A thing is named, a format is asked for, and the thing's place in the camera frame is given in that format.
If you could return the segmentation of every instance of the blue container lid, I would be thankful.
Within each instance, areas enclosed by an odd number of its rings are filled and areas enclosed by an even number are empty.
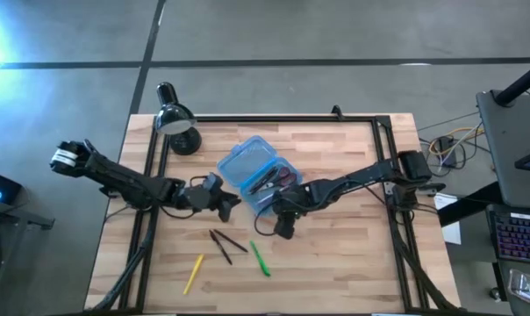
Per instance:
[[[267,141],[252,136],[232,148],[230,154],[218,163],[218,171],[232,186],[240,187],[275,158],[276,150]]]

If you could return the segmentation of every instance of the butcher block tabletop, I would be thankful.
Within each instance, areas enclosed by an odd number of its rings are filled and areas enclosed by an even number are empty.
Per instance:
[[[398,151],[420,150],[409,113],[391,117]],[[132,115],[119,163],[143,172],[153,115]],[[205,123],[197,130],[203,144],[193,155],[169,151],[166,176],[189,180],[219,175],[217,162],[232,147],[259,135],[303,175],[304,182],[336,178],[376,161],[371,125],[356,122]],[[161,143],[154,158],[157,173]],[[379,185],[372,187],[382,196]],[[223,190],[239,194],[225,182]],[[421,202],[433,205],[428,197]],[[112,199],[108,213],[125,203]],[[177,215],[190,211],[170,210]],[[273,229],[275,218],[259,220],[262,231]],[[104,225],[85,307],[101,301],[122,273],[134,222],[134,211],[111,217]],[[442,237],[439,219],[415,212],[413,221],[420,260],[435,285],[459,305],[455,280]],[[385,207],[367,190],[342,197],[327,209],[299,219],[292,240],[264,237],[254,231],[254,211],[246,203],[232,210],[227,223],[217,212],[204,210],[190,219],[172,219],[160,212],[147,283],[144,312],[159,313],[344,313],[402,312],[398,275]],[[233,265],[228,264],[209,229],[218,229],[249,250],[244,253],[221,240]],[[254,241],[270,277],[261,272],[249,241]],[[183,289],[200,254],[201,268],[188,295]],[[419,306],[411,271],[408,282],[413,305]],[[129,305],[136,300],[140,268],[132,282]]]

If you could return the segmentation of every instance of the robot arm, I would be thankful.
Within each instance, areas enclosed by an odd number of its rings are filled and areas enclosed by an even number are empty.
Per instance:
[[[392,206],[414,207],[417,204],[415,190],[431,178],[431,171],[422,153],[402,152],[398,159],[401,168],[388,159],[334,180],[319,179],[277,191],[272,202],[273,212],[277,215],[275,233],[290,239],[300,216],[323,210],[341,196],[375,183],[394,183]]]
[[[52,171],[72,177],[86,176],[100,183],[100,191],[110,196],[116,191],[132,207],[145,210],[152,205],[169,206],[177,210],[218,209],[223,222],[230,219],[230,211],[240,203],[238,196],[220,189],[222,179],[213,173],[201,184],[185,187],[184,180],[144,176],[112,162],[99,154],[88,140],[63,141],[51,160]]]

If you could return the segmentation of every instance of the white paper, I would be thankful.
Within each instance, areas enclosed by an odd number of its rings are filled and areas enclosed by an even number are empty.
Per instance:
[[[448,194],[437,193],[434,196],[434,206],[437,210],[453,204],[458,200],[458,197],[449,196]],[[460,236],[460,223],[455,222],[442,228],[442,236],[445,242],[451,242],[456,245],[462,245],[462,237]]]

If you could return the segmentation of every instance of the transparent plastic container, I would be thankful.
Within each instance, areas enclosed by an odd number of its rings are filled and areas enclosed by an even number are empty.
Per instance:
[[[259,190],[249,194],[254,184],[259,182],[272,168],[288,167],[297,176],[296,183],[302,183],[302,175],[286,159],[279,157],[276,150],[260,136],[253,136],[241,145],[232,148],[230,154],[218,162],[218,172],[233,187],[240,188],[241,197],[248,202],[255,213],[268,206],[273,193],[280,187]],[[272,215],[269,206],[262,216]]]

